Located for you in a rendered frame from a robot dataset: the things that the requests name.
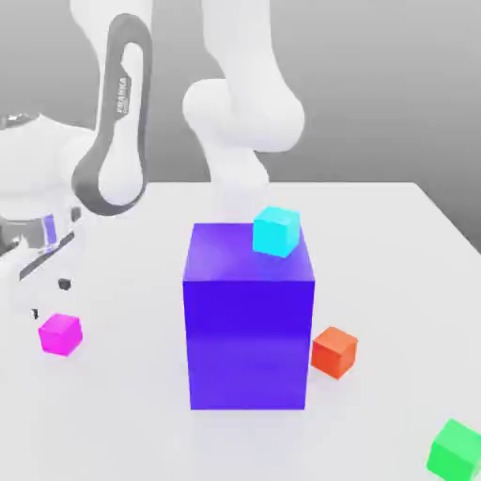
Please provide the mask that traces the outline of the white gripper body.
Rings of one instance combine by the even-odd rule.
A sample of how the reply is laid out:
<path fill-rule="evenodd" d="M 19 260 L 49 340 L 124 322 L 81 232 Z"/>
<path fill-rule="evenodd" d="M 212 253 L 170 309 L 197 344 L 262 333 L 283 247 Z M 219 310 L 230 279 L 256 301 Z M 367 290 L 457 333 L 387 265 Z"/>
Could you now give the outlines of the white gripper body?
<path fill-rule="evenodd" d="M 85 230 L 73 229 L 55 248 L 42 254 L 25 238 L 2 253 L 2 303 L 46 303 L 59 290 L 60 279 L 72 280 L 82 263 Z"/>

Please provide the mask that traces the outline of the small magenta cube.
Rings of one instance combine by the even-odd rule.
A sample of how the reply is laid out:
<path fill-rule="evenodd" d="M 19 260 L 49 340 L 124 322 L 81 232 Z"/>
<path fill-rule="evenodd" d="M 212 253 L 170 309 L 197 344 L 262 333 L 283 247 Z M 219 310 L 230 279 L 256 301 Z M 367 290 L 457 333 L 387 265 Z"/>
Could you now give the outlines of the small magenta cube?
<path fill-rule="evenodd" d="M 81 321 L 78 317 L 55 313 L 39 327 L 39 339 L 45 352 L 69 356 L 83 340 Z"/>

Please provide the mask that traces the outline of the small cyan cube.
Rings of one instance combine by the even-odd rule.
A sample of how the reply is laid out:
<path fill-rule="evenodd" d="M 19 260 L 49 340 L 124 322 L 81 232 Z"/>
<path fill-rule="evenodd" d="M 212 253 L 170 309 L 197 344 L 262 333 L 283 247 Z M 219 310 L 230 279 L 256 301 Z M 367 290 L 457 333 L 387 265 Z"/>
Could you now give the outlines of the small cyan cube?
<path fill-rule="evenodd" d="M 286 258 L 300 241 L 301 216 L 296 210 L 266 207 L 253 222 L 253 250 Z"/>

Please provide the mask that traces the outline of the small orange cube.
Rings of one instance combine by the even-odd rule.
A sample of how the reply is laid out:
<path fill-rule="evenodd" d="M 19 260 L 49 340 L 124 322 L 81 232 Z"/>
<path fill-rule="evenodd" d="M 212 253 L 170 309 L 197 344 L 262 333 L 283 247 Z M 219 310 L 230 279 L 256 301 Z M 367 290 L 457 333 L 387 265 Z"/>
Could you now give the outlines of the small orange cube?
<path fill-rule="evenodd" d="M 311 366 L 339 380 L 353 365 L 358 339 L 334 326 L 313 341 Z"/>

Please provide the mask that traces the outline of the small green cube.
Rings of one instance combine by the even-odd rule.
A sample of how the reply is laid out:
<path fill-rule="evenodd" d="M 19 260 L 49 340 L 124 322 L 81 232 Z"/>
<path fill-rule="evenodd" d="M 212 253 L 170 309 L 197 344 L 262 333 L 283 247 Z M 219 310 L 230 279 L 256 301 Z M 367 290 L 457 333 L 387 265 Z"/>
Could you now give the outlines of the small green cube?
<path fill-rule="evenodd" d="M 427 469 L 444 481 L 474 481 L 481 473 L 481 434 L 449 419 L 431 444 Z"/>

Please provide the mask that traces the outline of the large purple box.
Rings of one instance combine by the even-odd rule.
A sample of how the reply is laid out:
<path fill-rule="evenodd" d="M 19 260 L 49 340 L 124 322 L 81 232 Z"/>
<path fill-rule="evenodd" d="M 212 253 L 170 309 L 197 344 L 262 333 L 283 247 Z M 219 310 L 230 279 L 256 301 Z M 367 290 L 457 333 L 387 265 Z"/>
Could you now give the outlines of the large purple box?
<path fill-rule="evenodd" d="M 182 280 L 194 410 L 305 406 L 315 276 L 307 246 L 253 250 L 250 224 L 194 224 Z"/>

